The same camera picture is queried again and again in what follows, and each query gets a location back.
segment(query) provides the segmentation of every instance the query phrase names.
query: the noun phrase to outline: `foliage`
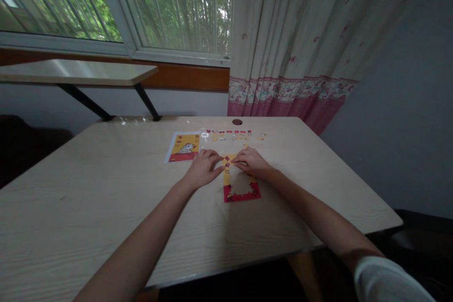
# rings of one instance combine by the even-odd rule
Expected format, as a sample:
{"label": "foliage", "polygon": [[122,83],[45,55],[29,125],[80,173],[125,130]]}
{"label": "foliage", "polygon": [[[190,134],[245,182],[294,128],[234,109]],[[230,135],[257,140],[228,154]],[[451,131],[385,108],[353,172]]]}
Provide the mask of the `foliage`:
{"label": "foliage", "polygon": [[[16,1],[10,10],[29,32],[122,41],[106,0]],[[228,54],[234,0],[127,2],[144,46]]]}

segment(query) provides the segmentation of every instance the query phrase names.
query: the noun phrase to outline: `cartoon dog picture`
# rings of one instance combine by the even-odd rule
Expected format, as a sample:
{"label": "cartoon dog picture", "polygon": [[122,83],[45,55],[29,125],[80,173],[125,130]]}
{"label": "cartoon dog picture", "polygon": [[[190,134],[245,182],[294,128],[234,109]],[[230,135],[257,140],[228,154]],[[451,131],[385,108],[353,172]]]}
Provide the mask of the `cartoon dog picture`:
{"label": "cartoon dog picture", "polygon": [[177,153],[191,153],[191,152],[193,152],[191,149],[193,149],[194,147],[195,147],[195,145],[193,145],[192,143],[187,143]]}

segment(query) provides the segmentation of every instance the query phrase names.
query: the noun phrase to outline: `hand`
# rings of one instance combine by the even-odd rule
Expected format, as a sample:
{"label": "hand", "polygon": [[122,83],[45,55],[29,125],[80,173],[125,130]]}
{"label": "hand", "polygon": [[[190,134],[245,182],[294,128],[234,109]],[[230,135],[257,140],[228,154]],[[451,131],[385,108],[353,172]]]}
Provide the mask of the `hand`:
{"label": "hand", "polygon": [[274,170],[264,158],[255,149],[248,146],[246,149],[240,150],[236,158],[231,160],[236,167],[240,168],[245,173],[256,178],[264,178],[269,174],[270,170]]}
{"label": "hand", "polygon": [[195,156],[181,182],[188,186],[191,190],[196,190],[203,185],[212,182],[218,175],[225,170],[224,166],[220,166],[214,170],[217,162],[223,157],[219,156],[214,150],[201,150]]}

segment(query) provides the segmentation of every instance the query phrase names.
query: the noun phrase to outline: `curtain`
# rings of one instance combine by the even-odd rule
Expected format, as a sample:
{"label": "curtain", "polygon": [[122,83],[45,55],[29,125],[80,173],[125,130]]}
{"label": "curtain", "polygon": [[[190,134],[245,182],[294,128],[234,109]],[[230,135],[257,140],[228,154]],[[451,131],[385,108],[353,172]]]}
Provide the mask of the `curtain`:
{"label": "curtain", "polygon": [[228,115],[296,116],[321,134],[411,2],[235,0]]}

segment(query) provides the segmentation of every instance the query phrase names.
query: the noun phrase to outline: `gray wall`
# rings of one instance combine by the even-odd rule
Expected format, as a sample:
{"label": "gray wall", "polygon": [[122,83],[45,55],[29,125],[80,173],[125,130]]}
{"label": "gray wall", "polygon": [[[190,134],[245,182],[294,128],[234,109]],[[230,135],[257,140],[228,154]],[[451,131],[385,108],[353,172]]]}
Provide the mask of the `gray wall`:
{"label": "gray wall", "polygon": [[[134,89],[81,88],[112,115],[150,113]],[[161,115],[226,116],[228,94],[217,92],[146,90]],[[56,86],[0,84],[0,114],[21,117],[28,125],[65,129],[76,135],[99,118]]]}
{"label": "gray wall", "polygon": [[416,0],[321,138],[393,208],[453,218],[453,0]]}

